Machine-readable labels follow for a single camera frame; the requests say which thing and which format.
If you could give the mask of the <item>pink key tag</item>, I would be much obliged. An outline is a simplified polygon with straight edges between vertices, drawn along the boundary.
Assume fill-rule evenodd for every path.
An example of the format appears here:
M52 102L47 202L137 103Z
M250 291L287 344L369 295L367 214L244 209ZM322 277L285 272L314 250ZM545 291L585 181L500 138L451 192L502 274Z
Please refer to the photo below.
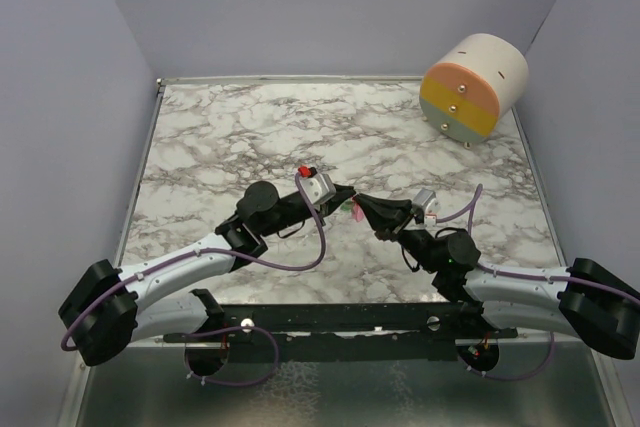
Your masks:
M361 222L365 218L361 207L357 203L353 203L353 206L351 208L351 215L356 222Z

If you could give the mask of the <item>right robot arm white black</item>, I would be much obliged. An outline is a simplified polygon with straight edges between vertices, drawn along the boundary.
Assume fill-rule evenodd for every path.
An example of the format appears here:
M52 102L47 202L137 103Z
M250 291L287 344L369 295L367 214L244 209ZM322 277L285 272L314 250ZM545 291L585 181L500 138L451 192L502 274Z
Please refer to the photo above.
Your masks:
M467 229L426 227L424 200L380 199L358 194L355 204L375 236L396 242L432 275L436 291L451 302L474 303L459 314L461 330L526 328L561 333L619 360L631 360L639 340L639 293L588 258L570 266L529 269L488 263Z

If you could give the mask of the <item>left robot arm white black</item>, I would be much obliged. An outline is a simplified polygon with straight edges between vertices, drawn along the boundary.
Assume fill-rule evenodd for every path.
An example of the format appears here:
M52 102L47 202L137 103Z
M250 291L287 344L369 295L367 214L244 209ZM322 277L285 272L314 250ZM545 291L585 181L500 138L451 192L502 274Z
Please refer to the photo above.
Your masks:
M220 332L221 318L197 297L176 308L157 309L171 294L199 281L226 275L262 259L265 237L313 220L319 232L323 219L354 196L351 186L332 183L319 174L294 179L295 192L280 196L267 182L252 183L232 216L212 233L175 252L134 265L114 267L107 259L90 265L58 309L66 328L65 352L77 351L88 366L101 365L131 342L163 335L169 325L206 342Z

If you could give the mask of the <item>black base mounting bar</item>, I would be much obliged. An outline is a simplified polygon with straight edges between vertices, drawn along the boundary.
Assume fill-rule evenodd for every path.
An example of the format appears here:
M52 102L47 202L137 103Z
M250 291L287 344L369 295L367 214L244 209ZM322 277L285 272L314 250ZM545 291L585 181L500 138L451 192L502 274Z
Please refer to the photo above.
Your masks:
M455 361L458 341L512 339L513 328L496 329L468 303L245 304L222 305L194 334L171 333L167 343L221 347L233 362L273 359L273 347L248 319L273 335L283 362L378 360Z

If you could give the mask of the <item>round three-drawer mini cabinet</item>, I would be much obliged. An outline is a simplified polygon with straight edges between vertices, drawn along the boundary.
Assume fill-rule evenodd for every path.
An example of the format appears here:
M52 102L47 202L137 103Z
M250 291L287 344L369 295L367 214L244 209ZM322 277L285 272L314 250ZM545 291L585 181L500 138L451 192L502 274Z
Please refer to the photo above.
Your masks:
M422 79L419 103L427 123L466 147L485 141L522 97L525 56L488 33L461 40Z

